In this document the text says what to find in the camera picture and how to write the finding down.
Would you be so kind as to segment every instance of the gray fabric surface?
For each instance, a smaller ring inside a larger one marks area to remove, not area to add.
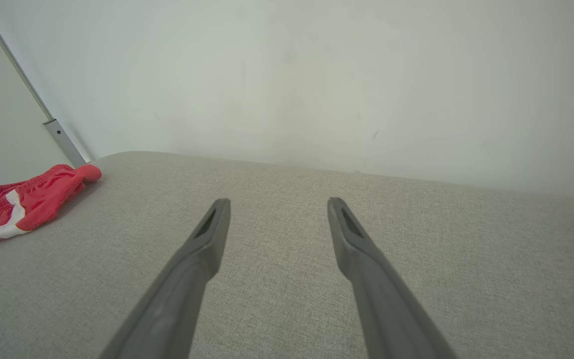
[[[0,358],[95,358],[219,197],[232,222],[191,357],[364,358],[330,196],[461,358],[574,358],[574,199],[162,153],[95,164],[55,222],[0,243]]]

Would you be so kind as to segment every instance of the red shorts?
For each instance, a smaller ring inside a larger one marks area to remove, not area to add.
[[[74,170],[56,165],[43,175],[0,186],[0,240],[26,233],[54,220],[59,208],[94,182],[101,171],[93,165]]]

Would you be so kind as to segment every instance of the white curved patch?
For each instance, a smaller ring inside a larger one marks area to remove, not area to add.
[[[18,234],[28,233],[29,230],[22,230],[16,226],[16,224],[25,217],[25,208],[23,208],[19,202],[19,193],[16,193],[16,190],[9,191],[9,193],[6,194],[6,199],[13,207],[10,219],[6,224],[0,225],[0,238],[7,239]]]

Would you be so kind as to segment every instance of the red fabric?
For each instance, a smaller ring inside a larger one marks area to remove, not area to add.
[[[21,230],[33,230],[57,217],[61,206],[74,198],[86,186],[101,177],[101,170],[93,165],[84,165],[74,170],[68,165],[56,165],[46,173],[24,182],[0,186],[0,227],[12,216],[13,204],[6,194],[16,190],[19,203],[25,209],[25,216],[16,226]]]

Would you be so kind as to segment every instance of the red and white clothing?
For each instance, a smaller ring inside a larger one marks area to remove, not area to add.
[[[84,165],[74,170],[56,165],[24,182],[0,186],[0,240],[33,230],[54,220],[61,206],[101,177],[101,170]]]

